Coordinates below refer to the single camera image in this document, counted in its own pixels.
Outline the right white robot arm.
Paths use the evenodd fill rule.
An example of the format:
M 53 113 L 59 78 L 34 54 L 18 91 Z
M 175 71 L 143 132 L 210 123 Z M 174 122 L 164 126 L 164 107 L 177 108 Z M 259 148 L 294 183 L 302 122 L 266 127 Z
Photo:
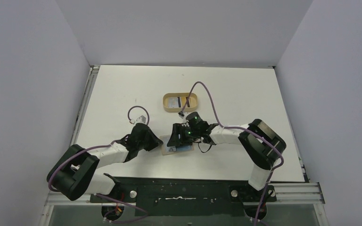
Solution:
M 222 126 L 209 124 L 197 112 L 187 115 L 185 123 L 173 124 L 167 146 L 194 143 L 242 146 L 254 163 L 248 184 L 257 191 L 264 189 L 274 170 L 284 164 L 282 154 L 287 147 L 286 142 L 260 119 L 239 126 Z

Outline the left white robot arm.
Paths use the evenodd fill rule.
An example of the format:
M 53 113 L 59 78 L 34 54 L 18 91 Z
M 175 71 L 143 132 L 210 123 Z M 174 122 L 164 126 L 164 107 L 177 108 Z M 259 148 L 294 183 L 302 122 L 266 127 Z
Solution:
M 84 194 L 113 194 L 120 181 L 96 170 L 114 163 L 125 163 L 139 151 L 151 151 L 163 142 L 148 125 L 137 123 L 130 134 L 107 145 L 83 148 L 71 145 L 47 175 L 49 190 L 75 201 Z

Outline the beige leather card holder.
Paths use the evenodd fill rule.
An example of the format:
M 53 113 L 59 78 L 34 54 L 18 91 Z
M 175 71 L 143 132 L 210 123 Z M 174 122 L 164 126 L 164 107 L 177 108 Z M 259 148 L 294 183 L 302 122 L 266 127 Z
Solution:
M 160 136 L 159 139 L 163 142 L 163 145 L 161 147 L 162 155 L 171 155 L 171 154 L 186 153 L 186 152 L 194 151 L 193 145 L 167 146 L 169 139 L 170 139 L 170 135 Z

